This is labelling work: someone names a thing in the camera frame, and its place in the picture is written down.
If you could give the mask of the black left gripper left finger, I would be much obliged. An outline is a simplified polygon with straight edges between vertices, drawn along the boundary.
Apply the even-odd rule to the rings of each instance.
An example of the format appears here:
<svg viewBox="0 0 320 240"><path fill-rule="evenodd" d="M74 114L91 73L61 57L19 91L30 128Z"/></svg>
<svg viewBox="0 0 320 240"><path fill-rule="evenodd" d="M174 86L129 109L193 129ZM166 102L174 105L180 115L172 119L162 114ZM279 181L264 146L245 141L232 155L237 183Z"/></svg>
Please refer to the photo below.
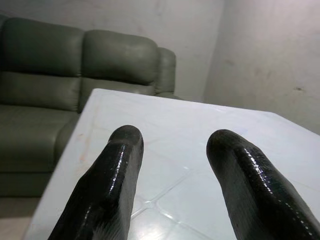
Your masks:
<svg viewBox="0 0 320 240"><path fill-rule="evenodd" d="M50 240L126 240L144 139L133 125L117 128L78 180Z"/></svg>

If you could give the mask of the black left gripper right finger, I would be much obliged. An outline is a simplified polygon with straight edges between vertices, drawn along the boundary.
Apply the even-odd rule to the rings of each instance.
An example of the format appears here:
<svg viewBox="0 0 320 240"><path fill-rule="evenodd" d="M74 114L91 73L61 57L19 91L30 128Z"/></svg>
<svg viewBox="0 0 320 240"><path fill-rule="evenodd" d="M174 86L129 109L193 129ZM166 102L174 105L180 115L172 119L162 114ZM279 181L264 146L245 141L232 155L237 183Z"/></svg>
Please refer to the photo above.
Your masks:
<svg viewBox="0 0 320 240"><path fill-rule="evenodd" d="M260 148L228 129L213 132L206 156L238 240L318 240L320 223Z"/></svg>

